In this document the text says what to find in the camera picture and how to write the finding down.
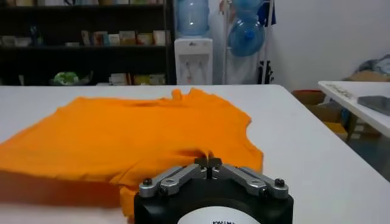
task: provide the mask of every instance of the cardboard box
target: cardboard box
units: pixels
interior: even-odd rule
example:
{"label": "cardboard box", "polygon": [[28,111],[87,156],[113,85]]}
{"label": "cardboard box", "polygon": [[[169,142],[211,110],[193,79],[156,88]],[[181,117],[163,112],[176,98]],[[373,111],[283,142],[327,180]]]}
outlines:
{"label": "cardboard box", "polygon": [[319,105],[325,99],[324,93],[320,91],[294,91],[292,93],[321,121],[341,122],[341,110]]}
{"label": "cardboard box", "polygon": [[322,105],[325,94],[320,91],[294,91],[293,95],[299,102],[305,105],[318,119],[320,119],[331,131],[343,141],[347,140],[348,133],[342,126],[342,109],[327,108]]}
{"label": "cardboard box", "polygon": [[355,82],[390,82],[390,77],[374,71],[362,71],[343,79],[343,81]]}

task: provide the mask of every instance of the dark wooden shelf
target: dark wooden shelf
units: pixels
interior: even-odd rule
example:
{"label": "dark wooden shelf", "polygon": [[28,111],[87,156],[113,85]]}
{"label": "dark wooden shelf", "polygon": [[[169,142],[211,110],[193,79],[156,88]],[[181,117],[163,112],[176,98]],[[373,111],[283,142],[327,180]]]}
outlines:
{"label": "dark wooden shelf", "polygon": [[134,5],[72,5],[72,6],[14,6],[0,7],[0,13],[29,13],[29,12],[87,12],[115,10],[151,10],[164,9],[163,4],[134,4]]}
{"label": "dark wooden shelf", "polygon": [[37,71],[95,70],[164,73],[165,46],[0,47],[0,55],[19,74]]}
{"label": "dark wooden shelf", "polygon": [[67,47],[67,46],[29,46],[29,47],[0,47],[0,51],[3,52],[54,52],[54,51],[165,51],[165,46],[145,46],[145,45],[133,45],[133,46],[79,46],[79,47]]}

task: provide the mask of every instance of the water bottle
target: water bottle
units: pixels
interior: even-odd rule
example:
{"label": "water bottle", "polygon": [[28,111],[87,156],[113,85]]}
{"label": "water bottle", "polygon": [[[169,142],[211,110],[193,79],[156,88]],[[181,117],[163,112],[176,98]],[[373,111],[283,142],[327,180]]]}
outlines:
{"label": "water bottle", "polygon": [[233,0],[237,22],[229,34],[228,46],[237,57],[255,54],[264,43],[264,28],[258,22],[257,12],[263,0]]}
{"label": "water bottle", "polygon": [[246,57],[258,52],[264,39],[264,27],[257,18],[243,18],[233,25],[228,44],[233,55]]}
{"label": "water bottle", "polygon": [[257,15],[258,9],[263,5],[263,0],[233,0],[236,16]]}
{"label": "water bottle", "polygon": [[183,36],[202,36],[208,31],[208,0],[178,0],[178,30]]}

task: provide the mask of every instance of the white desk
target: white desk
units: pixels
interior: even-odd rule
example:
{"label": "white desk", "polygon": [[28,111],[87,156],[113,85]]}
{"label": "white desk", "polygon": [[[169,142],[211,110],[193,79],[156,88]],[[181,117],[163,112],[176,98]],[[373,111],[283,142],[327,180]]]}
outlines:
{"label": "white desk", "polygon": [[[0,86],[0,141],[77,96],[153,99],[174,86]],[[247,112],[248,138],[264,151],[264,174],[281,177],[294,197],[296,224],[390,223],[390,183],[366,164],[284,88],[200,86]],[[184,92],[190,88],[181,86]],[[0,205],[0,223],[125,223],[119,209]]]}
{"label": "white desk", "polygon": [[358,104],[361,96],[390,97],[390,83],[386,82],[319,82],[320,89],[337,103],[390,138],[390,116]]}

